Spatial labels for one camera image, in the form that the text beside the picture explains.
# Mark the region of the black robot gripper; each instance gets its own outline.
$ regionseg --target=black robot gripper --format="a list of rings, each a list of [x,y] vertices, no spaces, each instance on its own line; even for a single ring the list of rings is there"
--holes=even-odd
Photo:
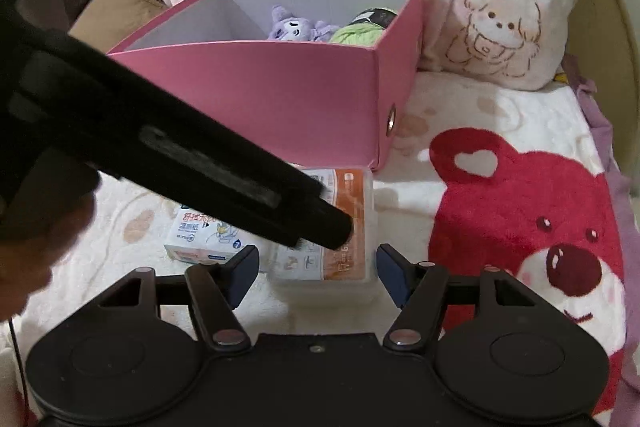
[[[133,270],[31,350],[40,425],[597,426],[609,366],[583,329],[503,271],[454,276],[390,245],[376,256],[402,309],[382,345],[363,333],[252,346],[232,309],[257,276],[255,247],[180,276]],[[160,305],[188,306],[198,340]],[[451,305],[476,316],[439,340]]]

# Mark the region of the metal screw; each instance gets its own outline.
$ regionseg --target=metal screw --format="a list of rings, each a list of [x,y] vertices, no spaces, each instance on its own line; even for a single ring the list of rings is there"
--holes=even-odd
[[[244,333],[239,330],[220,330],[213,334],[213,341],[219,346],[237,346],[244,338]]]
[[[386,120],[386,135],[389,136],[396,126],[396,104],[391,106],[389,117]]]
[[[420,333],[415,330],[396,330],[389,334],[389,340],[396,346],[413,346],[421,339]]]

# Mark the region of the plastic container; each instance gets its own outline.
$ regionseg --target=plastic container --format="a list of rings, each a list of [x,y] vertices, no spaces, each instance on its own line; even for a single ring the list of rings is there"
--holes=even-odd
[[[298,249],[278,246],[267,279],[278,299],[290,304],[365,304],[379,288],[376,274],[377,214],[368,169],[305,169],[326,187],[324,199],[353,217],[353,235],[334,251],[303,241]]]

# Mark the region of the purple plush toy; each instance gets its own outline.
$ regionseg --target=purple plush toy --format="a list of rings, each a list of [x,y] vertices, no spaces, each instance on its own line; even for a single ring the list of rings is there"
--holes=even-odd
[[[340,28],[324,21],[314,25],[309,19],[294,17],[293,13],[280,5],[273,7],[271,17],[273,28],[268,37],[270,41],[328,42]]]

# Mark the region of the red bear print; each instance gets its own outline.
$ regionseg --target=red bear print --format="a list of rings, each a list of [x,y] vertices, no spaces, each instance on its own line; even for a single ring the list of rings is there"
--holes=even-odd
[[[495,171],[479,174],[474,166],[487,155],[495,157]],[[622,252],[604,174],[593,176],[553,153],[519,153],[497,134],[475,128],[437,135],[430,160],[447,188],[429,260],[461,275],[478,275],[487,265],[507,270],[593,335],[610,362],[595,413],[611,409],[625,307]],[[452,309],[444,328],[471,317],[472,310]]]

